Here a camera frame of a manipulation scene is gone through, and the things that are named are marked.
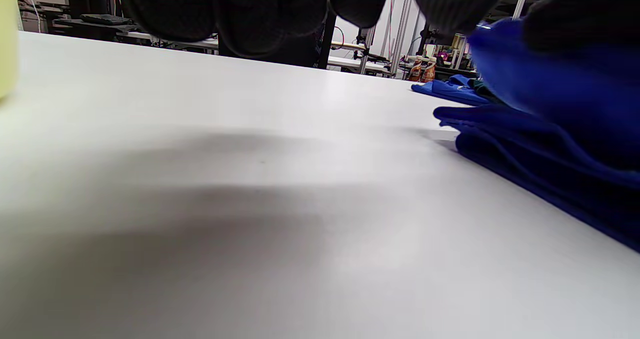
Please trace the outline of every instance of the workbench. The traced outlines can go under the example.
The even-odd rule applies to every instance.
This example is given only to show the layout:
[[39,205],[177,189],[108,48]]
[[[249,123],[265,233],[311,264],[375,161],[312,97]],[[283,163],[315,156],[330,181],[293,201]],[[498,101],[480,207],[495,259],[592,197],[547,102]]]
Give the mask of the workbench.
[[0,337],[635,338],[640,256],[410,83],[20,33]]

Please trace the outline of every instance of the yellow object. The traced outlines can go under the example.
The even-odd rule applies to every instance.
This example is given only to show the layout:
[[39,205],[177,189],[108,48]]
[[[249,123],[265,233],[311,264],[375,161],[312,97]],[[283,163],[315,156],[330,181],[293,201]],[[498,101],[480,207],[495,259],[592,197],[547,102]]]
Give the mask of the yellow object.
[[0,98],[18,78],[18,0],[0,0]]

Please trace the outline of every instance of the blue towel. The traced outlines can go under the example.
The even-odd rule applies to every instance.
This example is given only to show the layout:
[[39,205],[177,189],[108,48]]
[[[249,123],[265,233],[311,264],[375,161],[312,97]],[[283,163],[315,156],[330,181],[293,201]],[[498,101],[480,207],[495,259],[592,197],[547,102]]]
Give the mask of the blue towel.
[[456,74],[451,76],[448,81],[434,80],[422,85],[413,84],[411,89],[423,95],[430,95],[474,107],[489,104],[489,100],[477,95],[475,90],[469,86],[469,80],[468,77]]
[[533,52],[521,20],[480,28],[468,42],[485,84],[507,105],[559,125],[599,161],[640,170],[640,48]]
[[501,105],[437,108],[458,152],[640,252],[640,172],[599,162],[564,129]]

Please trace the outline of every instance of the bottle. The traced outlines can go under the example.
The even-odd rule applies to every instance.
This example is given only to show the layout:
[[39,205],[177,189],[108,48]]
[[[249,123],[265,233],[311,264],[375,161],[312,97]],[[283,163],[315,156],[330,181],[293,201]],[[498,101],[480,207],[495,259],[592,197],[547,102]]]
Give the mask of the bottle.
[[0,99],[14,90],[18,77],[18,2],[0,0]]
[[420,74],[422,73],[422,64],[423,64],[423,57],[418,55],[415,59],[415,63],[413,63],[413,67],[411,68],[411,71],[409,71],[410,82],[420,81]]
[[429,83],[436,77],[436,58],[429,58],[422,61],[422,74],[420,83]]

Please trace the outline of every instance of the black stand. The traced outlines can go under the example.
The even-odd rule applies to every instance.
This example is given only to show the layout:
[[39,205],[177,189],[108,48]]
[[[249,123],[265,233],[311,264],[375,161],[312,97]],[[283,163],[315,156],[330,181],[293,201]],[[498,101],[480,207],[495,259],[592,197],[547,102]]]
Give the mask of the black stand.
[[336,26],[336,14],[329,8],[324,20],[324,32],[322,33],[322,45],[320,45],[320,58],[318,68],[326,70],[329,63],[329,52],[331,52],[331,41],[334,38],[334,27]]

